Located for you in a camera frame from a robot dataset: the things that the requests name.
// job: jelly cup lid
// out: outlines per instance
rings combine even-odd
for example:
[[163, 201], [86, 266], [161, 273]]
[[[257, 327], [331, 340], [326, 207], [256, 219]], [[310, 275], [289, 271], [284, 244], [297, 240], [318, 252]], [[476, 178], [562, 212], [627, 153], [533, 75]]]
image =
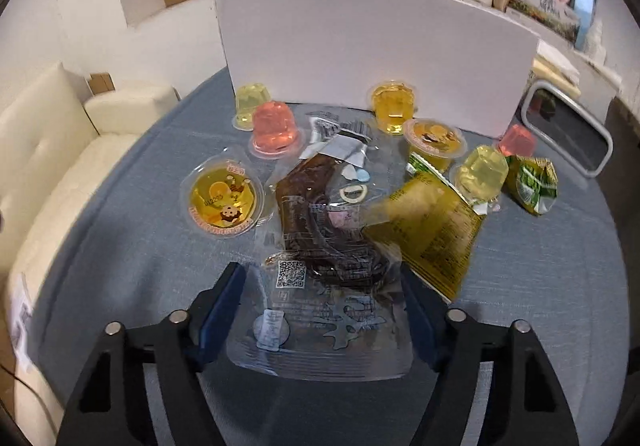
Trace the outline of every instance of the jelly cup lid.
[[436, 119], [409, 119], [402, 126], [404, 138], [420, 152], [454, 159], [466, 152], [462, 132]]
[[409, 89], [411, 91], [411, 93], [414, 95], [414, 102], [417, 99], [417, 92], [416, 92], [416, 88], [415, 86], [411, 85], [410, 83], [404, 81], [404, 80], [385, 80], [382, 81], [380, 83], [376, 83], [373, 87], [371, 87], [368, 91], [367, 91], [367, 99], [368, 101], [373, 101], [374, 100], [374, 96], [377, 96], [378, 94], [382, 93], [385, 91], [385, 89], [389, 88], [389, 87], [399, 87], [399, 88], [406, 88]]
[[233, 237], [251, 229], [264, 206], [264, 190], [240, 161], [212, 157], [180, 185], [184, 216], [213, 237]]

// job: sofa armrest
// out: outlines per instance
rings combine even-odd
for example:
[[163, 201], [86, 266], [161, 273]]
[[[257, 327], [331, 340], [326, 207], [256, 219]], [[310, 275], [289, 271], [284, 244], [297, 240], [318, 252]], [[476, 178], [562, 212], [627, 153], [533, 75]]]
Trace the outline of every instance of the sofa armrest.
[[101, 135], [143, 134], [177, 103], [170, 86], [142, 86], [98, 94], [84, 110]]

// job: yellow jelly cup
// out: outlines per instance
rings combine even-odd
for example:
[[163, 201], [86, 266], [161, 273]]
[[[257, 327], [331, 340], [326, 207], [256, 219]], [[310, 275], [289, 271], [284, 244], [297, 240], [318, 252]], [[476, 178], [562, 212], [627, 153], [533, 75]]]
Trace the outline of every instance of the yellow jelly cup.
[[409, 119], [402, 126], [402, 132], [409, 143], [409, 155], [417, 153], [438, 171], [445, 171], [454, 159], [466, 152], [462, 132], [436, 119]]

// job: white board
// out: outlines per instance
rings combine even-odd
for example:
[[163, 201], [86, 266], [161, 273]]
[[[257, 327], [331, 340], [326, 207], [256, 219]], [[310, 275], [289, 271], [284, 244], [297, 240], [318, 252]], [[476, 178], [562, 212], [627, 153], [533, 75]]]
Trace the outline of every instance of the white board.
[[498, 137], [522, 97], [538, 36], [460, 0], [216, 0], [234, 87], [370, 109], [384, 80], [416, 87], [416, 116]]

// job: tablecloth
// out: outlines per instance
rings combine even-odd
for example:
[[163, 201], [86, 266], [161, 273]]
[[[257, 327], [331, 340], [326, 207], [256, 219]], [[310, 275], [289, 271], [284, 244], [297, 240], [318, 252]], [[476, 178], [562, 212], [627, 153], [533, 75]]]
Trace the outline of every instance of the tablecloth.
[[[29, 352], [64, 403], [106, 323], [158, 322], [214, 285], [228, 261], [247, 261], [253, 232], [213, 241], [195, 232], [178, 208], [178, 188], [199, 163], [230, 143], [234, 94], [222, 70], [152, 127], [116, 165], [70, 231], [33, 314]], [[466, 135], [470, 147], [485, 137]], [[542, 217], [504, 198], [476, 241], [460, 297], [480, 321], [533, 325], [554, 366], [580, 443], [606, 438], [618, 409], [628, 352], [625, 269], [616, 229], [595, 181], [553, 159], [559, 198]], [[262, 180], [273, 162], [254, 160]], [[484, 364], [464, 444], [475, 444], [491, 365]], [[158, 380], [148, 369], [159, 445], [172, 444]], [[400, 379], [308, 382], [275, 378], [221, 358], [202, 386], [230, 446], [407, 445], [436, 376], [415, 359]]]

